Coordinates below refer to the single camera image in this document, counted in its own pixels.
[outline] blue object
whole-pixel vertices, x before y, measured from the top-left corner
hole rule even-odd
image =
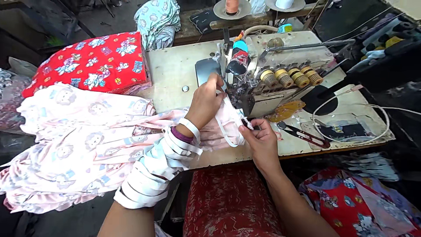
[[[247,44],[244,41],[242,41],[242,40],[239,40],[239,41],[234,42],[234,45],[232,46],[232,48],[239,48],[239,49],[241,49],[243,51],[248,52]]]
[[[286,32],[291,32],[292,31],[292,25],[291,24],[283,24],[278,28],[278,32],[277,33],[286,33]]]

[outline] red printed fabric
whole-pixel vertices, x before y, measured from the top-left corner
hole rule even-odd
[[[251,163],[193,175],[184,237],[279,237],[281,221]]]
[[[82,90],[121,94],[146,82],[140,32],[125,32],[84,40],[43,62],[23,97],[56,82]]]
[[[305,180],[298,190],[341,237],[420,236],[416,218],[403,208],[407,200],[395,204],[360,180],[381,184],[332,167]]]

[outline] thread snips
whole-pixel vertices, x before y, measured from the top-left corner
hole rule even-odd
[[[294,137],[298,137],[300,139],[303,139],[304,141],[307,141],[307,142],[309,142],[311,144],[315,144],[315,145],[317,145],[317,146],[319,146],[321,148],[329,148],[330,147],[330,143],[328,141],[322,140],[322,139],[320,139],[320,138],[318,138],[316,136],[313,136],[313,135],[311,135],[311,134],[309,134],[307,132],[304,132],[302,130],[299,130],[296,127],[287,125],[284,121],[281,121],[281,122],[277,123],[276,126],[279,129],[282,129],[285,132],[293,135]]]

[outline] light blue printed fabric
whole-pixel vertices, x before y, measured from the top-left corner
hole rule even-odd
[[[139,8],[134,15],[134,20],[137,24],[137,31],[142,34],[142,45],[147,51],[158,49],[163,45],[172,45],[174,35],[162,35],[161,33],[166,31],[168,26],[173,26],[171,28],[174,28],[175,31],[180,30],[179,14],[180,6],[176,0],[151,0]]]

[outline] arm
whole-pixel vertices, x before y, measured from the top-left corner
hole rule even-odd
[[[269,122],[264,119],[254,119],[251,124],[260,126],[261,130],[250,131],[245,126],[241,126],[239,130],[250,144],[253,161],[267,181],[270,194],[288,235],[338,237],[334,229],[300,196],[282,171],[278,159],[276,135]]]
[[[216,112],[220,108],[222,100],[225,97],[225,93],[216,95],[216,88],[218,86],[223,86],[223,84],[222,79],[217,74],[211,74],[208,81],[195,91],[192,104],[185,118],[192,122],[197,129],[200,130],[204,127],[215,116]],[[186,137],[193,138],[194,136],[193,133],[182,124],[178,124],[176,126],[176,130]],[[169,138],[163,138],[159,143],[161,144],[166,142],[165,139]],[[178,141],[184,143],[184,147],[180,147],[179,149],[187,150],[186,146],[189,146],[188,142],[181,140]],[[172,177],[172,173],[177,174],[180,168],[172,168],[171,165],[168,165],[168,167],[163,166],[162,172],[160,172],[161,170],[157,171],[155,167],[153,167],[154,171],[146,167],[148,162],[151,162],[154,158],[162,158],[152,157],[151,160],[147,160],[147,155],[154,155],[154,152],[148,153],[149,151],[154,150],[154,148],[155,147],[146,151],[146,154],[139,158],[139,161],[135,162],[131,174],[129,174],[123,182],[123,185],[116,191],[116,196],[114,197],[116,201],[114,201],[108,211],[108,214],[98,233],[98,237],[155,236],[154,212],[151,204],[154,205],[154,203],[158,200],[165,198],[166,194],[162,194],[160,191],[162,190],[162,192],[164,192],[166,190],[169,180],[171,179],[168,177]],[[183,160],[182,154],[176,154],[176,151],[173,150],[172,154],[165,153],[164,160],[166,159],[167,162],[164,161],[160,164],[170,164],[168,162],[171,160],[169,156],[178,156],[180,160]],[[138,169],[141,169],[143,166],[145,166],[147,170],[143,169],[142,171],[139,171]],[[139,182],[137,180],[138,177],[142,177],[143,181]],[[148,187],[145,183],[151,183],[154,187]]]

